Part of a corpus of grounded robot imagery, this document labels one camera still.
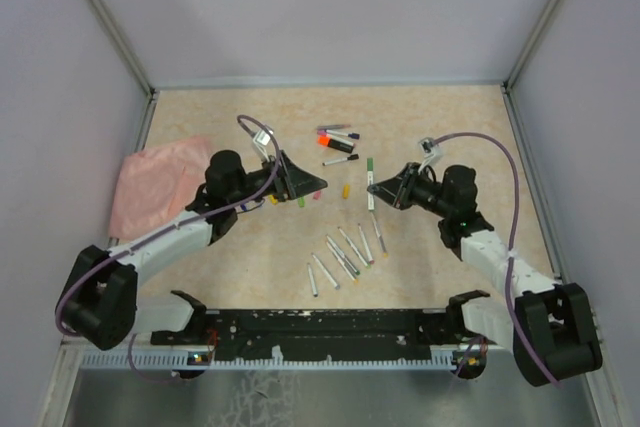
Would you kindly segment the dark green capped marker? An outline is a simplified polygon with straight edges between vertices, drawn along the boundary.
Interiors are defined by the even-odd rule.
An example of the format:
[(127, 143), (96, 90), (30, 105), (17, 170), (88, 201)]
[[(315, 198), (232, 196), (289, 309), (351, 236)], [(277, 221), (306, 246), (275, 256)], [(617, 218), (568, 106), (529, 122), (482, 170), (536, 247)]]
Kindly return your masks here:
[(375, 199), (373, 194), (369, 192), (369, 187), (374, 184), (374, 159), (373, 157), (368, 157), (367, 162), (367, 209), (369, 212), (374, 212), (375, 210)]

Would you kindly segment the pink capped marker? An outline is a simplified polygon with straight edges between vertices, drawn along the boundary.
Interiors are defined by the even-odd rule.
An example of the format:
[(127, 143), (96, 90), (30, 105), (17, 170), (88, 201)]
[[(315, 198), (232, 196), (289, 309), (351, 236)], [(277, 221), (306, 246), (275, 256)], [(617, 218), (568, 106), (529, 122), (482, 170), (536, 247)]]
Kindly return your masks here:
[(369, 243), (367, 241), (363, 226), (360, 223), (358, 223), (357, 226), (358, 226), (360, 239), (361, 239), (361, 242), (362, 242), (363, 247), (364, 247), (365, 258), (367, 260), (368, 265), (372, 266), (375, 263), (375, 260), (374, 260), (374, 257), (372, 255)]

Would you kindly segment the yellow capped white marker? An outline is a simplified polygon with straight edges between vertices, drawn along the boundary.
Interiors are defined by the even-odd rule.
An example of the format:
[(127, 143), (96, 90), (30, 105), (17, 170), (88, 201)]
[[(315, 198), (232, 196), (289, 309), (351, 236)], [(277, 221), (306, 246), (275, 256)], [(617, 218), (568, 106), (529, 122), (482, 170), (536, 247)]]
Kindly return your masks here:
[(335, 250), (335, 248), (329, 243), (326, 242), (326, 245), (328, 247), (328, 249), (330, 250), (330, 252), (333, 254), (334, 258), (336, 259), (336, 261), (339, 263), (339, 265), (342, 267), (342, 269), (345, 271), (346, 275), (350, 278), (350, 280), (354, 283), (357, 283), (358, 280), (355, 276), (355, 274), (351, 271), (351, 269), (347, 266), (347, 264), (345, 263), (345, 261), (342, 259), (342, 257), (337, 253), (337, 251)]

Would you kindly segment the light green capped marker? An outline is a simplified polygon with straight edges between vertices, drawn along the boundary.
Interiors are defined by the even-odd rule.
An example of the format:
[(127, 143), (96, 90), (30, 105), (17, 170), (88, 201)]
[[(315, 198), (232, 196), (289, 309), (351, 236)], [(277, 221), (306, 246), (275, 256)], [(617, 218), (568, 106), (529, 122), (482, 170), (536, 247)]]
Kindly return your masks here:
[(370, 264), (369, 262), (366, 260), (366, 258), (363, 256), (363, 254), (360, 252), (360, 250), (358, 249), (358, 247), (356, 246), (356, 244), (354, 243), (354, 241), (349, 237), (349, 235), (344, 231), (344, 229), (340, 226), (337, 227), (338, 231), (340, 232), (340, 234), (342, 235), (342, 237), (344, 238), (344, 240), (347, 242), (347, 244), (349, 245), (349, 247), (354, 251), (354, 253), (356, 254), (356, 257), (359, 259), (359, 261), (363, 264), (363, 266), (365, 268), (370, 268)]

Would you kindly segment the grey blue capped marker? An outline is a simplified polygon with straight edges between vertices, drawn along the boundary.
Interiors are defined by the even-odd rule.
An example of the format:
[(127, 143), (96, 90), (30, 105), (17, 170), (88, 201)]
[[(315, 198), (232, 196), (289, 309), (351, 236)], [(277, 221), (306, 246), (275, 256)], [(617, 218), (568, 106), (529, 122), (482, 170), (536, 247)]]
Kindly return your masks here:
[(322, 262), (322, 260), (313, 252), (311, 253), (311, 257), (313, 258), (316, 265), (320, 268), (322, 273), (325, 275), (325, 277), (328, 279), (328, 281), (331, 283), (333, 288), (335, 290), (340, 290), (341, 286), (339, 282), (336, 280), (336, 278), (333, 276), (330, 270), (326, 267), (326, 265)]

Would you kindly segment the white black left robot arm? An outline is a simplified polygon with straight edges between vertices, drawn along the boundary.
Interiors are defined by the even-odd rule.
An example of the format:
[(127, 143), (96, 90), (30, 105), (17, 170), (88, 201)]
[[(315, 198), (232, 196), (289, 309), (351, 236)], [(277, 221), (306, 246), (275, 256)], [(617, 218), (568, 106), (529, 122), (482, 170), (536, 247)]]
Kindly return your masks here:
[(57, 326), (100, 350), (134, 334), (176, 335), (201, 341), (208, 331), (205, 305), (179, 290), (140, 299), (140, 287), (178, 260), (222, 239), (240, 206), (268, 196), (297, 200), (327, 188), (326, 180), (296, 166), (284, 152), (248, 172), (232, 150), (215, 153), (193, 201), (172, 221), (111, 249), (90, 245), (77, 256), (55, 309)]

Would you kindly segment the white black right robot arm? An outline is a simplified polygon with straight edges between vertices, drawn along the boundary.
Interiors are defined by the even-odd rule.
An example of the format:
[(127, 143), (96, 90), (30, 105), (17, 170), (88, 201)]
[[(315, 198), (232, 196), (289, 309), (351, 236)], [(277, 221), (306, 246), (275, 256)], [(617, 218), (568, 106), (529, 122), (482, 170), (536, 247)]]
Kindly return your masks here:
[(474, 169), (453, 165), (435, 181), (409, 163), (367, 191), (398, 210), (417, 206), (439, 216), (444, 246), (503, 295), (504, 306), (482, 292), (451, 298), (446, 327), (454, 340), (466, 343), (480, 335), (510, 351), (522, 376), (535, 387), (601, 368), (586, 291), (539, 272), (500, 239), (478, 210)]

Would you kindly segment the grey purple pen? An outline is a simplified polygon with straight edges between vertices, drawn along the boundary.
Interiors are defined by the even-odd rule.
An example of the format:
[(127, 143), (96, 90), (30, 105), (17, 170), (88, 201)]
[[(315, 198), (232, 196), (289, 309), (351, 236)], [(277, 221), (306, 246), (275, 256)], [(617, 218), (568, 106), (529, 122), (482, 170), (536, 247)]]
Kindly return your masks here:
[(327, 124), (327, 125), (319, 125), (316, 127), (317, 130), (340, 130), (340, 129), (348, 129), (351, 127), (351, 124)]

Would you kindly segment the black capped white marker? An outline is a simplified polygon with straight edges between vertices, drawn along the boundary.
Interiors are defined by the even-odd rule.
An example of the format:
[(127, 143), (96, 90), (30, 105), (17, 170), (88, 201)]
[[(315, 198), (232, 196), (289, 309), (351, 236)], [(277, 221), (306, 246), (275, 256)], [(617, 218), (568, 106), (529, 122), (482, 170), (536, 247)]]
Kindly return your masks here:
[(351, 154), (351, 155), (346, 156), (346, 157), (337, 158), (337, 159), (331, 159), (331, 160), (322, 162), (322, 166), (326, 167), (326, 166), (341, 164), (341, 163), (345, 163), (345, 162), (355, 161), (355, 160), (358, 160), (358, 159), (359, 159), (359, 154)]

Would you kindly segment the orange highlighter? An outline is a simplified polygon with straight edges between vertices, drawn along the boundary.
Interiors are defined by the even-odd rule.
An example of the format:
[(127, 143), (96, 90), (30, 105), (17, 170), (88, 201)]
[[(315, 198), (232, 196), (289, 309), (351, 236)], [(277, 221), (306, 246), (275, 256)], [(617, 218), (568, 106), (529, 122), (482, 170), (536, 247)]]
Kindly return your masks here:
[(348, 154), (351, 154), (354, 150), (354, 146), (351, 143), (346, 143), (327, 136), (319, 136), (317, 138), (317, 143), (324, 147)]

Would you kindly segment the blue tipped white marker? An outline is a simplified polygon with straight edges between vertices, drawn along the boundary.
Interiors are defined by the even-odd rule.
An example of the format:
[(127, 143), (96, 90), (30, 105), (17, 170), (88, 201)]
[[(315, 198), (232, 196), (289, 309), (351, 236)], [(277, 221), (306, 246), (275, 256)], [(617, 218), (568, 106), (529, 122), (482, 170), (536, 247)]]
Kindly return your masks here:
[(317, 133), (318, 135), (322, 135), (322, 136), (333, 136), (333, 137), (348, 138), (353, 140), (360, 139), (360, 134), (355, 132), (342, 132), (338, 130), (328, 129), (328, 130), (318, 130)]

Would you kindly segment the pink cloth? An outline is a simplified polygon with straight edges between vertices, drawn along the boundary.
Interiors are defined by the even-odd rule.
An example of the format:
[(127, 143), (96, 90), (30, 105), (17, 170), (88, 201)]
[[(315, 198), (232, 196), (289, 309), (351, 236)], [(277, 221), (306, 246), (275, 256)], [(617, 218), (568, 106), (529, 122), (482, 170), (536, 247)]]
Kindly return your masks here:
[(109, 236), (133, 240), (175, 218), (204, 182), (212, 155), (209, 139), (193, 136), (126, 157), (116, 184)]

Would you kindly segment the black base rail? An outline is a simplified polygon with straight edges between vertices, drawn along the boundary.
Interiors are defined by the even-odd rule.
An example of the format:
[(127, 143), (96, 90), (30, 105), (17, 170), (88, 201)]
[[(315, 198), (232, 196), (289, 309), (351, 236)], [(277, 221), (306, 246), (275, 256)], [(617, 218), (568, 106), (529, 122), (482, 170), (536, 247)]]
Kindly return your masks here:
[(198, 313), (180, 332), (154, 332), (151, 343), (212, 347), (219, 361), (267, 360), (277, 347), (286, 362), (364, 363), (429, 360), (432, 347), (474, 336), (449, 309), (223, 309)]

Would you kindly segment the aluminium frame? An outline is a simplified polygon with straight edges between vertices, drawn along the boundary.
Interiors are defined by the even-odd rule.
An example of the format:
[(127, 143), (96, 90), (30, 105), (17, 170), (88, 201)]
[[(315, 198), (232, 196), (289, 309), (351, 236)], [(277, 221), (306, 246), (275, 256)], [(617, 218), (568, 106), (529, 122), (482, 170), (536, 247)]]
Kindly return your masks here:
[(220, 213), (107, 268), (155, 315), (122, 350), (367, 386), (289, 397), (305, 426), (639, 422), (636, 122), (610, 97), (614, 4), (590, 0), (99, 0), (156, 104), (151, 147), (232, 153), (258, 191), (262, 127), (287, 201)]

